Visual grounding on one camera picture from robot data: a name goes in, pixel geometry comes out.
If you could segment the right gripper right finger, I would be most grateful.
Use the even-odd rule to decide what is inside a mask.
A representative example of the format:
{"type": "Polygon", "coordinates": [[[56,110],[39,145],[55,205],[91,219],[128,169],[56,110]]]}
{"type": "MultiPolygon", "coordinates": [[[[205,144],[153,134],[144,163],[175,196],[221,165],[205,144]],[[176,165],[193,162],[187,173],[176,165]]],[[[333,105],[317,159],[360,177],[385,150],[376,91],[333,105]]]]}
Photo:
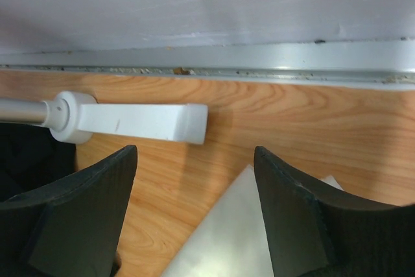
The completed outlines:
{"type": "Polygon", "coordinates": [[[275,276],[413,276],[414,206],[339,190],[264,147],[254,171],[275,276]]]}

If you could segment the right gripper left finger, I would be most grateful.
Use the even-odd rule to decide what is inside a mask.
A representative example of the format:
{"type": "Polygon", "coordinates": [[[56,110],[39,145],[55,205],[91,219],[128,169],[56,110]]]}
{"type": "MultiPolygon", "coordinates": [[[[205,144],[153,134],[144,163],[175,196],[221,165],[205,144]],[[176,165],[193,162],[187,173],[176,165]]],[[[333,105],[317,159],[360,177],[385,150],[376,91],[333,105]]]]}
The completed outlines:
{"type": "Polygon", "coordinates": [[[127,145],[1,203],[2,276],[115,276],[137,169],[127,145]]]}

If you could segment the metal clothes rack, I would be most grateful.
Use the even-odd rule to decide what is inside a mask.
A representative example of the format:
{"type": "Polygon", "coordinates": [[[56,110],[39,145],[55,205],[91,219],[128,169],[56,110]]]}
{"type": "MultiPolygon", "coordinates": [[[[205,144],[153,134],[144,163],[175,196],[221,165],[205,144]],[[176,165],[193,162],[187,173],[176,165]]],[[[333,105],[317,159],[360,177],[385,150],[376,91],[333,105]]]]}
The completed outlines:
{"type": "Polygon", "coordinates": [[[63,91],[51,101],[1,99],[1,121],[48,128],[54,139],[87,142],[94,133],[203,144],[204,104],[99,104],[85,93],[63,91]]]}

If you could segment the black t shirt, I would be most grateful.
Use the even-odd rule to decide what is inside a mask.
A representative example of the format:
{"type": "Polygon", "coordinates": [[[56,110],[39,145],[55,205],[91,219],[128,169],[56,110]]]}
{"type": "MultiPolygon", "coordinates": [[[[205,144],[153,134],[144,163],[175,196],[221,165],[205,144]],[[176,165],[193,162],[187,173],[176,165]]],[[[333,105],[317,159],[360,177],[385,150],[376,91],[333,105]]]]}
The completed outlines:
{"type": "Polygon", "coordinates": [[[1,124],[1,202],[76,170],[76,145],[39,126],[1,124]]]}

